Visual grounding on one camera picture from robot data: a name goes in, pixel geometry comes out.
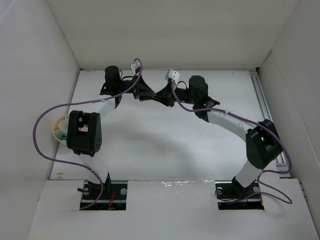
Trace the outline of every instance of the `purple cable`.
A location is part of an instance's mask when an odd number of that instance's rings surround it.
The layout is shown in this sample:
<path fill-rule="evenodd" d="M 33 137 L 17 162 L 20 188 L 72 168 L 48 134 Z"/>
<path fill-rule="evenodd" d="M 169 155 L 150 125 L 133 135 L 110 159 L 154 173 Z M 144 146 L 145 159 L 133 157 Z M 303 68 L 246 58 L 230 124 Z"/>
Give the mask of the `purple cable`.
<path fill-rule="evenodd" d="M 119 93 L 117 95 L 110 96 L 110 97 L 103 98 L 103 99 L 91 100 L 91 101 L 82 101 L 82 102 L 75 102 L 75 103 L 65 103 L 65 104 L 60 104 L 60 105 L 57 105 L 57 106 L 53 106 L 53 107 L 49 108 L 48 110 L 46 110 L 44 113 L 42 113 L 39 116 L 39 118 L 35 121 L 35 124 L 34 124 L 34 127 L 33 127 L 33 131 L 32 131 L 32 138 L 33 138 L 33 144 L 34 144 L 35 150 L 38 152 L 38 154 L 40 154 L 40 156 L 42 156 L 43 158 L 45 158 L 47 160 L 53 161 L 53 162 L 63 163 L 63 164 L 70 164 L 70 165 L 75 165 L 75 166 L 79 166 L 79 167 L 83 167 L 85 169 L 88 169 L 99 180 L 99 182 L 101 184 L 101 191 L 100 191 L 98 197 L 91 204 L 89 204 L 87 206 L 84 206 L 84 207 L 81 207 L 80 210 L 87 209 L 87 208 L 93 206 L 100 199 L 100 197 L 101 197 L 101 195 L 102 195 L 102 193 L 104 191 L 104 183 L 102 182 L 102 179 L 98 176 L 98 174 L 94 170 L 92 170 L 90 167 L 88 167 L 88 166 L 86 166 L 84 164 L 80 164 L 80 163 L 76 163 L 76 162 L 72 162 L 72 161 L 58 160 L 58 159 L 54 159 L 54 158 L 51 158 L 51 157 L 48 157 L 48 156 L 44 155 L 40 151 L 39 146 L 37 144 L 36 132 L 37 132 L 38 124 L 39 124 L 40 120 L 47 113 L 49 113 L 50 111 L 52 111 L 54 109 L 61 108 L 61 107 L 67 107 L 67 106 L 98 103 L 98 102 L 101 102 L 101 101 L 106 101 L 106 100 L 110 100 L 110 99 L 114 99 L 114 98 L 120 97 L 123 94 L 127 93 L 128 91 L 130 91 L 138 83 L 138 81 L 139 81 L 139 79 L 140 79 L 140 77 L 142 75 L 142 71 L 143 71 L 143 67 L 142 67 L 142 63 L 141 63 L 140 59 L 136 58 L 134 61 L 138 61 L 140 63 L 140 73 L 139 73 L 138 77 L 136 78 L 135 82 L 127 90 L 125 90 L 125 91 L 123 91 L 123 92 L 121 92 L 121 93 Z"/>
<path fill-rule="evenodd" d="M 268 192 L 262 192 L 262 191 L 260 191 L 260 192 L 255 192 L 255 193 L 253 193 L 253 194 L 250 194 L 249 196 L 246 196 L 245 198 L 240 199 L 240 200 L 228 201 L 228 203 L 234 204 L 234 203 L 238 203 L 238 202 L 241 202 L 241 201 L 243 201 L 243 200 L 249 199 L 249 198 L 251 198 L 251 197 L 253 197 L 253 196 L 255 196 L 255 195 L 264 194 L 264 195 L 268 195 L 268 196 L 271 196 L 271 197 L 273 197 L 273 198 L 276 198 L 276 199 L 278 199 L 278 200 L 280 200 L 280 201 L 282 201 L 282 202 L 284 202 L 284 203 L 286 203 L 286 204 L 292 204 L 292 200 L 291 200 L 284 192 L 280 191 L 279 189 L 276 189 L 276 188 L 273 187 L 273 186 L 270 186 L 270 185 L 268 185 L 268 184 L 260 181 L 260 177 L 261 177 L 261 175 L 262 175 L 263 173 L 288 174 L 288 173 L 290 173 L 291 170 L 292 170 L 292 160 L 291 160 L 291 158 L 290 158 L 289 152 L 288 152 L 287 148 L 285 147 L 285 145 L 284 145 L 284 144 L 281 142 L 281 140 L 277 137 L 277 135 L 275 135 L 271 130 L 269 130 L 267 127 L 261 125 L 261 124 L 258 123 L 258 122 L 255 122 L 255 121 L 246 119 L 246 118 L 244 118 L 244 117 L 238 116 L 238 115 L 236 115 L 236 114 L 234 114 L 234 113 L 231 113 L 231 112 L 226 112 L 225 110 L 220 109 L 220 108 L 214 108 L 214 107 L 212 107 L 212 108 L 188 109 L 188 108 L 186 108 L 185 106 L 183 106 L 183 104 L 180 102 L 180 100 L 179 100 L 179 98 L 178 98 L 178 96 L 177 96 L 177 94 L 176 94 L 176 92 L 175 92 L 174 83 L 172 83 L 172 85 L 171 85 L 171 91 L 172 91 L 172 94 L 173 94 L 173 96 L 174 96 L 174 98 L 175 98 L 175 101 L 180 105 L 181 108 L 183 108 L 184 110 L 186 110 L 186 111 L 188 111 L 188 112 L 196 113 L 196 112 L 202 112 L 202 111 L 217 111 L 217 112 L 221 112 L 221 113 L 224 113 L 224 114 L 228 114 L 228 115 L 230 115 L 230 116 L 232 116 L 232 117 L 234 117 L 234 118 L 236 118 L 236 119 L 239 119 L 239 120 L 241 120 L 241 121 L 244 121 L 244 122 L 253 124 L 253 125 L 255 125 L 255 126 L 258 126 L 259 128 L 265 130 L 268 134 L 270 134 L 270 135 L 276 140 L 276 142 L 280 145 L 280 147 L 282 148 L 284 154 L 286 155 L 286 158 L 287 158 L 287 160 L 288 160 L 288 170 L 287 170 L 287 171 L 263 170 L 263 171 L 261 172 L 261 174 L 257 177 L 257 181 L 258 181 L 258 183 L 260 183 L 260 184 L 262 184 L 262 185 L 264 185 L 264 186 L 266 186 L 266 187 L 268 187 L 268 188 L 271 188 L 271 189 L 277 191 L 278 193 L 282 194 L 283 196 L 285 196 L 285 197 L 288 199 L 288 201 L 283 200 L 283 199 L 281 199 L 280 197 L 277 197 L 277 196 L 275 196 L 275 195 L 273 195 L 273 194 L 270 194 L 270 193 L 268 193 Z"/>

